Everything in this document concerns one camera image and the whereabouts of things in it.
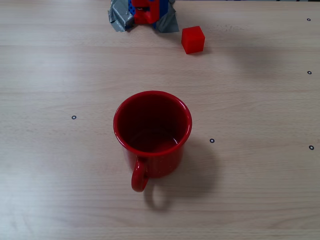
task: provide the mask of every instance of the red mug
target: red mug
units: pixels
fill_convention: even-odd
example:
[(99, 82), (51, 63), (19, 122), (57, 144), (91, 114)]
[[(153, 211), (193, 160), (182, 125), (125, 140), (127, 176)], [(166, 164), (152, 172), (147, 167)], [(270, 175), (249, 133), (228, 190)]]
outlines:
[(140, 92), (119, 106), (113, 130), (133, 169), (133, 190), (142, 192), (149, 178), (161, 178), (178, 167), (191, 129), (189, 109), (167, 92)]

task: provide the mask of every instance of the red cube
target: red cube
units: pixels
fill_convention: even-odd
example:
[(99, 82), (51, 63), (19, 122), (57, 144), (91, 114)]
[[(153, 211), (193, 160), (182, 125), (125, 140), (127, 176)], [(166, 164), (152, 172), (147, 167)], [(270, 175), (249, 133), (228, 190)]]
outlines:
[(205, 35), (199, 26), (182, 29), (182, 46), (186, 54), (202, 52), (205, 45)]

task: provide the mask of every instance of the wooden table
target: wooden table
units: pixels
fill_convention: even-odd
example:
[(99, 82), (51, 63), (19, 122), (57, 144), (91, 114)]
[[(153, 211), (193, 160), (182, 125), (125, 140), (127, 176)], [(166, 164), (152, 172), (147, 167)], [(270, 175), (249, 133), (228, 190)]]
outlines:
[[(0, 1), (0, 239), (320, 239), (320, 5), (178, 1), (193, 55), (181, 31), (115, 32), (109, 6)], [(112, 122), (146, 90), (193, 129), (137, 193)]]

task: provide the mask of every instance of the mug rim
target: mug rim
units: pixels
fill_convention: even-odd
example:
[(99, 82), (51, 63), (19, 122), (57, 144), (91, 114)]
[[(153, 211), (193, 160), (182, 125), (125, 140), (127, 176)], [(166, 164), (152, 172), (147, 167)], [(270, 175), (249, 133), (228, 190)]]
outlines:
[[(185, 114), (186, 117), (186, 121), (187, 121), (187, 128), (185, 133), (183, 134), (182, 139), (178, 142), (177, 145), (168, 148), (164, 151), (159, 151), (159, 152), (145, 152), (145, 151), (139, 151), (133, 147), (131, 147), (120, 135), (119, 133), (119, 128), (118, 128), (118, 119), (119, 119), (119, 115), (120, 112), (122, 111), (122, 109), (124, 108), (124, 106), (128, 105), (131, 101), (142, 97), (142, 96), (147, 96), (147, 95), (158, 95), (158, 96), (162, 96), (162, 97), (166, 97), (168, 99), (173, 100), (174, 102), (176, 102), (178, 105), (180, 105), (180, 107), (183, 109), (183, 112)], [(188, 109), (188, 107), (185, 105), (185, 103), (183, 101), (181, 101), (179, 98), (177, 98), (176, 96), (167, 93), (165, 91), (143, 91), (143, 92), (139, 92), (136, 93), (130, 97), (128, 97), (126, 100), (124, 100), (123, 103), (120, 104), (120, 106), (118, 107), (118, 109), (116, 110), (115, 114), (114, 114), (114, 118), (113, 118), (113, 131), (114, 134), (116, 136), (116, 138), (118, 139), (118, 141), (120, 142), (120, 144), (127, 149), (128, 151), (136, 154), (137, 156), (140, 157), (158, 157), (158, 156), (162, 156), (162, 155), (166, 155), (166, 154), (170, 154), (172, 152), (174, 152), (175, 150), (181, 148), (185, 142), (187, 141), (187, 139), (190, 136), (191, 133), (191, 129), (192, 129), (192, 117), (191, 117), (191, 113)]]

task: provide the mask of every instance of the mug handle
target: mug handle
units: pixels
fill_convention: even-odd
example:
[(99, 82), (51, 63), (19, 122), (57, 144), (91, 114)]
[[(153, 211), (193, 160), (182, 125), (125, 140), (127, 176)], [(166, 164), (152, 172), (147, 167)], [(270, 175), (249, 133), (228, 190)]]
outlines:
[(132, 189), (136, 192), (142, 192), (149, 180), (149, 177), (147, 176), (147, 165), (146, 162), (138, 157), (136, 159), (133, 173), (132, 173), (132, 179), (131, 179), (131, 186)]

